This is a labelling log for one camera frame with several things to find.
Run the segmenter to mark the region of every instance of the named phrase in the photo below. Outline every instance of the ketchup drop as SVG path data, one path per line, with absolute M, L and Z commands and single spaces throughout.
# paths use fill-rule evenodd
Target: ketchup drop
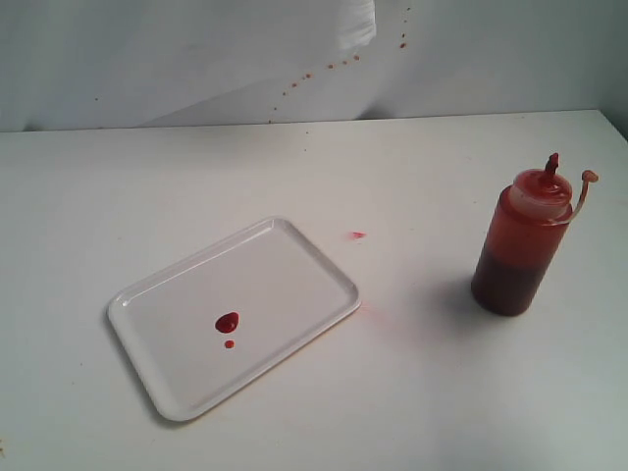
M 236 312 L 230 312 L 229 314 L 225 314 L 224 316 L 220 317 L 216 321 L 216 330 L 222 334 L 229 334 L 236 329 L 238 322 L 239 314 L 237 314 Z

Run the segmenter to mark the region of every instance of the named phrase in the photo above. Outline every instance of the red splatter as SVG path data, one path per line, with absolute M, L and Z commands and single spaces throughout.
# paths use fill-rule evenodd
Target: red splatter
M 230 312 L 216 321 L 216 330 L 222 334 L 233 332 L 239 323 L 239 314 Z
M 351 240 L 358 240 L 360 238 L 366 237 L 366 233 L 350 233 L 349 237 Z

